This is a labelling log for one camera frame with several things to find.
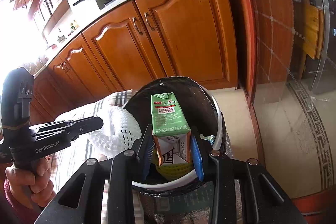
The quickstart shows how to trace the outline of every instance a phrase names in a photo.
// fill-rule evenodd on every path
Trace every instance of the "white bin rim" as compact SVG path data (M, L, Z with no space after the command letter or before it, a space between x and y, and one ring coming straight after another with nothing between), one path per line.
M222 144L222 139L223 139L223 132L222 132L223 124L222 124L221 109L219 108L219 105L218 105L215 97L205 87L201 86L201 88L211 97L211 99L214 102L214 105L216 107L216 110L217 110L218 129L217 129L217 135L216 135L216 138L215 138L215 142L214 142L212 148L216 149L216 150L219 150L219 148L221 147L221 144ZM194 169L191 172L189 172L188 174L182 176L181 178L179 178L177 180L167 182L167 183L143 184L143 183L139 183L139 182L136 182L136 181L132 181L132 185L136 186L136 187L152 190L152 191L161 192L161 191L173 190L175 188L185 186L185 185L191 183L196 178L197 178L197 175L196 175L196 172L195 172L195 169Z

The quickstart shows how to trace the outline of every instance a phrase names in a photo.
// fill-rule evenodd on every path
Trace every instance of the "black mount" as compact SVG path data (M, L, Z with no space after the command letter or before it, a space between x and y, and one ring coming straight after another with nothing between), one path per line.
M90 117L30 127L33 83L34 77L24 68L11 71L5 80L0 163L14 162L17 167L35 172L37 159L70 146L81 134L100 129L102 120ZM132 149L119 153L114 159L86 160L35 223L100 223L104 183L109 179L107 223L134 224L132 180L146 178L143 170L148 148L152 145L148 137L151 132L149 125L143 139L136 140ZM198 165L193 155L196 173L200 180L213 181L215 186L209 223L236 223L235 179L240 182L244 224L306 223L290 198L256 159L233 160L212 150L208 141L200 139L196 127L192 127L193 145L200 155Z
M305 224L290 198L256 160L246 162L230 159L212 150L207 140L193 136L202 152L204 181L214 183L214 199L209 223L236 223L235 179L240 182L244 224ZM135 143L132 149L119 153L114 159L98 162L88 159L75 172L44 209L35 224L100 223L105 180L109 179L107 223L134 224L132 180L139 179L137 160L140 154Z

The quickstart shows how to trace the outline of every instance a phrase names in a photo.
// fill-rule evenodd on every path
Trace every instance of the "pink sleeve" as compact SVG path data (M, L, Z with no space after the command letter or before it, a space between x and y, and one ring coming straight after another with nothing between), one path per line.
M13 209L16 212L16 215L22 221L22 223L34 224L35 220L39 216L38 213L36 213L32 209L28 209L27 207L23 206L13 197L11 191L9 190L8 180L5 180L3 186L5 190L6 199L8 200L9 204L13 207Z

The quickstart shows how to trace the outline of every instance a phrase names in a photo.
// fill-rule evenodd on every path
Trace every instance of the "white mesh bag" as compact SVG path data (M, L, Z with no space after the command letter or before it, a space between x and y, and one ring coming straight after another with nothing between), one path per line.
M104 125L100 130L88 133L88 139L105 156L113 158L130 149L133 142L141 138L139 124L124 108L108 106L101 109L97 116L103 119Z

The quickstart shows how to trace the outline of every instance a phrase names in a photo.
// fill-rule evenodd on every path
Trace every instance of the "milk carton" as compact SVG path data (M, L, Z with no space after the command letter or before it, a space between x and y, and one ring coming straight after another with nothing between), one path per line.
M159 166L190 162L190 127L174 93L151 96L153 139Z

